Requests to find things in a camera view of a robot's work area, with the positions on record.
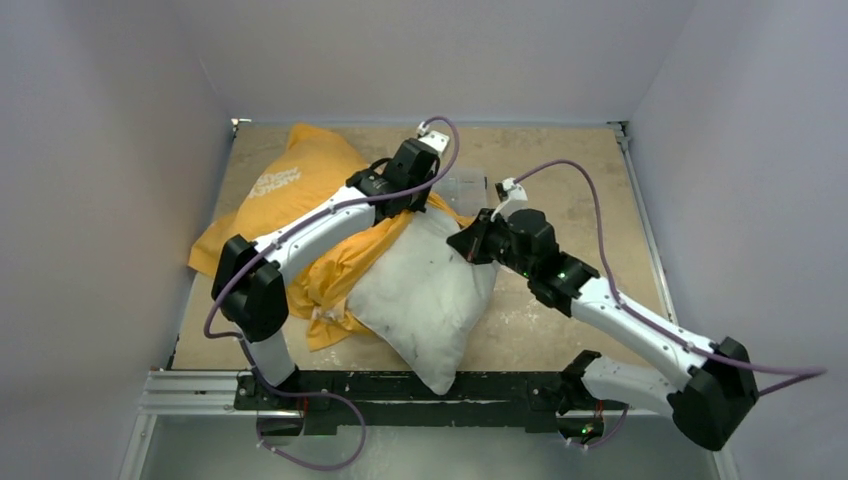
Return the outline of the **white pillow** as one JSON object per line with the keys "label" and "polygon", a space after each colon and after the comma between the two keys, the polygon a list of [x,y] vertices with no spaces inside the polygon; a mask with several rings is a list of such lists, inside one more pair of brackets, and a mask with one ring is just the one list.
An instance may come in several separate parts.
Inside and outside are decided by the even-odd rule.
{"label": "white pillow", "polygon": [[447,244],[460,231],[448,213],[416,213],[397,240],[357,281],[346,307],[387,342],[433,393],[455,381],[468,337],[485,313],[497,278]]}

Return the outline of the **orange Mickey Mouse pillowcase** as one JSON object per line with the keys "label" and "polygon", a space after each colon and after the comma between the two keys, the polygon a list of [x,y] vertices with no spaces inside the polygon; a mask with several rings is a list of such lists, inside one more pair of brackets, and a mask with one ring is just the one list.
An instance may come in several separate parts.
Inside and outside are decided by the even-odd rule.
{"label": "orange Mickey Mouse pillowcase", "polygon": [[[213,277],[222,247],[231,237],[253,240],[298,220],[365,166],[365,158],[342,136],[316,126],[295,125],[284,153],[257,177],[238,208],[214,221],[192,245],[189,267]],[[306,334],[310,350],[367,333],[346,307],[347,297],[416,217],[404,212],[348,238],[288,286],[290,313],[310,322]]]}

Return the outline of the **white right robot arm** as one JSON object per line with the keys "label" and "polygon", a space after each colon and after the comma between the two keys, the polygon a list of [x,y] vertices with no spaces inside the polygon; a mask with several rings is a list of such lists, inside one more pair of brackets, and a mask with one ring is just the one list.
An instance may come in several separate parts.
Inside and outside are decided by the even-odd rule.
{"label": "white right robot arm", "polygon": [[576,407],[618,401],[669,418],[694,444],[720,451],[760,398],[747,348],[670,323],[627,298],[609,278],[560,249],[544,213],[503,217],[483,209],[446,241],[470,264],[498,263],[522,276],[542,305],[609,335],[645,365],[586,352],[563,372],[561,392]]}

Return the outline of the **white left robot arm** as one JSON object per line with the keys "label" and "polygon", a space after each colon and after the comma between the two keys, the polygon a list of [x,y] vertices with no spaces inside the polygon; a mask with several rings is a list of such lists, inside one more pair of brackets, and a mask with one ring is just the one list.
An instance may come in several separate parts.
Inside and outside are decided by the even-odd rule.
{"label": "white left robot arm", "polygon": [[241,235],[222,249],[211,295],[213,313],[237,327],[259,395],[272,408],[297,399],[297,366],[282,327],[290,316],[287,287],[314,261],[349,237],[387,218],[421,211],[445,173],[440,159],[451,140],[441,133],[404,140],[387,159],[354,173],[328,200],[296,221],[253,241]]}

